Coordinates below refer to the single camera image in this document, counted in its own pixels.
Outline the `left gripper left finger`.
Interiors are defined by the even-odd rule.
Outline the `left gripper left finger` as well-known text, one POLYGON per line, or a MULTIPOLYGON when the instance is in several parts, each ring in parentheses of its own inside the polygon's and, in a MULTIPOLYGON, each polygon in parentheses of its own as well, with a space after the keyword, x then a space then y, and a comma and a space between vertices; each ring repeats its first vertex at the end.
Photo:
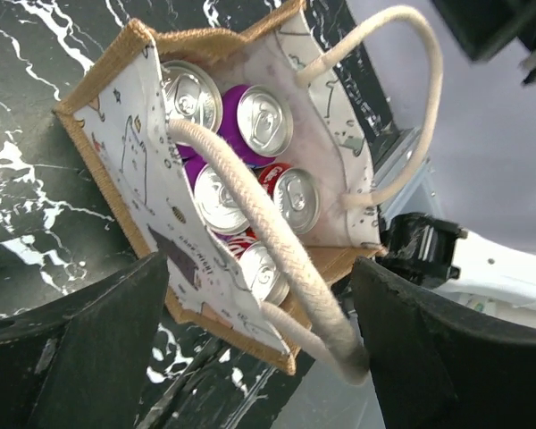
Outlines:
POLYGON ((153 253, 0 320, 0 428, 131 428, 169 274, 153 253))

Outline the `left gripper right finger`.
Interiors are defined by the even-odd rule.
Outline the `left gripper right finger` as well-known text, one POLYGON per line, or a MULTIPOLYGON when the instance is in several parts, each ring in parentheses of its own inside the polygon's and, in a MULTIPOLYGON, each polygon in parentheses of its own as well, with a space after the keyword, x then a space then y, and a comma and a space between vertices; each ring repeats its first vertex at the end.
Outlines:
POLYGON ((388 428, 536 428, 536 329, 359 257, 351 288, 388 428))

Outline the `red cola can front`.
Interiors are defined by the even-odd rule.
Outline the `red cola can front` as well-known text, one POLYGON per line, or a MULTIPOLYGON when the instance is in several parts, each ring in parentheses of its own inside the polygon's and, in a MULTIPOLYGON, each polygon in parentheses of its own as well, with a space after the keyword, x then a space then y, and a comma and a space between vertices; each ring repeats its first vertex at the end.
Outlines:
POLYGON ((245 283, 259 301, 279 306, 289 294, 289 285, 276 267, 267 247, 255 235, 242 233, 227 242, 239 261, 245 283))

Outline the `red cola can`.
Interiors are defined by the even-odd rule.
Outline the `red cola can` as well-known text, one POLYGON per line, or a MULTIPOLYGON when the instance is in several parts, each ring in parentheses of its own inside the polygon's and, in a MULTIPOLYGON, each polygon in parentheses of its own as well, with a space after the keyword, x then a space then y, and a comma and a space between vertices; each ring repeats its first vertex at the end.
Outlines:
POLYGON ((289 285, 276 267, 267 247, 255 235, 242 233, 227 242, 239 261, 245 283, 259 301, 279 306, 289 294, 289 285))
POLYGON ((292 164, 273 163, 259 169, 256 178, 294 233, 306 234, 314 228, 321 202, 310 172, 292 164))

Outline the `canvas tote bag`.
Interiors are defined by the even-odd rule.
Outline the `canvas tote bag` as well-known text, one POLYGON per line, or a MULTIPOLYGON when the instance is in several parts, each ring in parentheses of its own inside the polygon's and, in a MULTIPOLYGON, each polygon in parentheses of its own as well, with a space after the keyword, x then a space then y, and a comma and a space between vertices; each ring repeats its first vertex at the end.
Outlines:
POLYGON ((386 8, 329 50, 309 29, 301 1, 287 1, 248 29, 160 33, 131 20, 55 113, 139 256, 165 254, 165 303, 179 323, 193 322, 288 374, 305 351, 363 383, 369 357, 330 286, 356 257, 383 251, 379 205, 421 166, 437 120, 443 79, 439 42, 408 5, 386 8), (336 68, 375 30, 411 25, 430 64, 418 145, 390 184, 377 188, 368 138, 336 68), (221 96, 236 85, 264 85, 289 105, 287 150, 273 163, 310 172, 320 193, 314 228, 298 235, 246 165, 217 133, 184 120, 166 124, 161 64, 181 60, 207 72, 221 96), (275 306, 247 288, 239 261, 197 211, 184 163, 203 158, 222 178, 289 285, 275 306))

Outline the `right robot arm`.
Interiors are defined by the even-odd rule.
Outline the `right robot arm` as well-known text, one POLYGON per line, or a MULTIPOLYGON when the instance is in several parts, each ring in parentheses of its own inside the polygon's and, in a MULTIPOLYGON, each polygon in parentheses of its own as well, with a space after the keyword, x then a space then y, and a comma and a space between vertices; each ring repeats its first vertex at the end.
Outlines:
POLYGON ((378 263, 475 311, 536 329, 536 255, 428 214, 395 216, 378 263))

